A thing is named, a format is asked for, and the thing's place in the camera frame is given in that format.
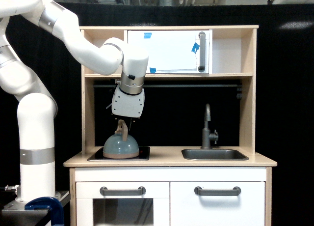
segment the wooden shelf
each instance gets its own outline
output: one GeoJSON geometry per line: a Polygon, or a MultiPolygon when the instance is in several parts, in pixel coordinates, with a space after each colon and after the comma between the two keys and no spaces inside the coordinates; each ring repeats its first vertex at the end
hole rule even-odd
{"type": "MultiPolygon", "coordinates": [[[[128,42],[129,30],[212,30],[211,74],[146,74],[145,81],[240,80],[239,147],[255,153],[256,47],[258,26],[189,26],[189,27],[81,27],[83,36],[100,47],[107,39],[128,42]]],[[[95,74],[82,66],[82,153],[95,146],[95,81],[120,79],[122,66],[115,74],[95,74]]]]}
{"type": "MultiPolygon", "coordinates": [[[[86,79],[110,80],[119,79],[120,74],[100,75],[85,74],[86,79]]],[[[145,80],[238,80],[253,77],[253,73],[226,73],[226,74],[146,74],[145,80]]]]}

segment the teapot handle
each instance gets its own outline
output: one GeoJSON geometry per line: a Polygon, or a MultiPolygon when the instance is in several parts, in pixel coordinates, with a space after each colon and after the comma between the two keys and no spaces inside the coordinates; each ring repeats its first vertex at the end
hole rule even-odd
{"type": "Polygon", "coordinates": [[[117,130],[114,134],[122,134],[122,141],[126,141],[128,138],[128,127],[124,120],[119,119],[117,130]]]}

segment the drawer handle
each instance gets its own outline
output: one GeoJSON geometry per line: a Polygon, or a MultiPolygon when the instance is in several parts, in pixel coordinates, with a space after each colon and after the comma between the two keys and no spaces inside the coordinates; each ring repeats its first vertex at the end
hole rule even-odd
{"type": "Polygon", "coordinates": [[[234,187],[232,190],[208,190],[196,187],[194,188],[194,192],[199,196],[239,196],[241,188],[234,187]]]}
{"type": "Polygon", "coordinates": [[[200,66],[198,67],[198,71],[204,72],[206,64],[206,35],[204,32],[200,32],[198,36],[200,38],[200,66]]]}
{"type": "Polygon", "coordinates": [[[106,187],[100,188],[100,194],[103,196],[141,196],[146,193],[144,187],[139,187],[138,189],[117,189],[108,190],[106,187]]]}

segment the black burner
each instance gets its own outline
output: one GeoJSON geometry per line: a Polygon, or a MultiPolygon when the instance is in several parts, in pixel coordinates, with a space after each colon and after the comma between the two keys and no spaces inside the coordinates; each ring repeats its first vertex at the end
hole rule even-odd
{"type": "Polygon", "coordinates": [[[149,160],[149,146],[140,146],[139,149],[139,156],[128,158],[128,159],[111,159],[103,156],[103,149],[101,148],[94,155],[87,159],[87,161],[147,161],[149,160]]]}

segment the oven handle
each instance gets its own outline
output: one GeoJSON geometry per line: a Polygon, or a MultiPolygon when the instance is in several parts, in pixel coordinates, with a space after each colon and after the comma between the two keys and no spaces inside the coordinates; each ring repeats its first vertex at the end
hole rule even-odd
{"type": "Polygon", "coordinates": [[[146,193],[144,187],[139,187],[138,189],[116,189],[108,190],[106,187],[100,188],[100,194],[103,196],[141,196],[146,193]]]}
{"type": "Polygon", "coordinates": [[[239,196],[241,188],[234,187],[232,190],[208,190],[196,187],[194,193],[199,196],[239,196]]]}

